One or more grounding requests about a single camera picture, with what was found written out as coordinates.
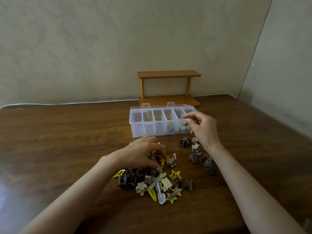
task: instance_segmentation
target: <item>cord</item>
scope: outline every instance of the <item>cord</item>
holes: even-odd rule
[[[227,94],[232,96],[233,98],[236,98],[232,94],[229,93],[216,93],[216,94],[206,94],[206,95],[200,95],[200,96],[194,96],[194,97],[202,97],[202,96],[211,96],[211,95],[222,95]],[[111,100],[111,101],[100,101],[100,102],[78,102],[78,103],[67,103],[67,104],[8,104],[0,107],[0,110],[5,107],[10,106],[20,106],[20,105],[41,105],[41,106],[53,106],[53,105],[68,105],[68,104],[92,104],[92,103],[108,103],[108,102],[122,102],[122,101],[138,101],[138,99],[124,99],[124,100]]]

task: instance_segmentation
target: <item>storage box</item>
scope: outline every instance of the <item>storage box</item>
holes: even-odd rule
[[[131,124],[134,138],[150,136],[190,133],[191,127],[184,126],[186,119],[183,115],[196,111],[190,105],[175,105],[168,102],[166,106],[150,106],[149,103],[141,107],[131,107],[129,124]]]

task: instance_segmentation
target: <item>person's left arm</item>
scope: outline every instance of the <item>person's left arm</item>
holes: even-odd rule
[[[157,138],[150,136],[144,136],[123,149],[103,156],[90,171],[27,224],[20,233],[73,233],[118,170],[151,167],[162,173],[161,166],[148,159],[147,154],[152,150],[166,156]]]

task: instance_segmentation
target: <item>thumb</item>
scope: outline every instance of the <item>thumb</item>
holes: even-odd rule
[[[199,126],[191,118],[188,118],[187,121],[188,121],[188,124],[190,125],[190,127],[192,128],[193,131],[196,130],[197,126]]]
[[[153,161],[153,160],[150,160],[150,159],[147,159],[146,164],[147,164],[148,167],[154,168],[154,169],[156,169],[159,173],[162,173],[161,166],[160,166],[157,162],[155,162],[155,161]]]

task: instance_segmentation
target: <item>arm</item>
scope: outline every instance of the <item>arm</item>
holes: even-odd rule
[[[201,112],[188,113],[204,149],[218,165],[251,233],[305,233],[289,213],[221,145],[216,120]]]
[[[161,166],[147,157],[152,150],[166,155],[156,137],[145,136],[123,149],[103,156],[90,171],[35,217],[20,233],[74,233],[87,210],[92,207],[118,170],[151,167],[162,173]]]

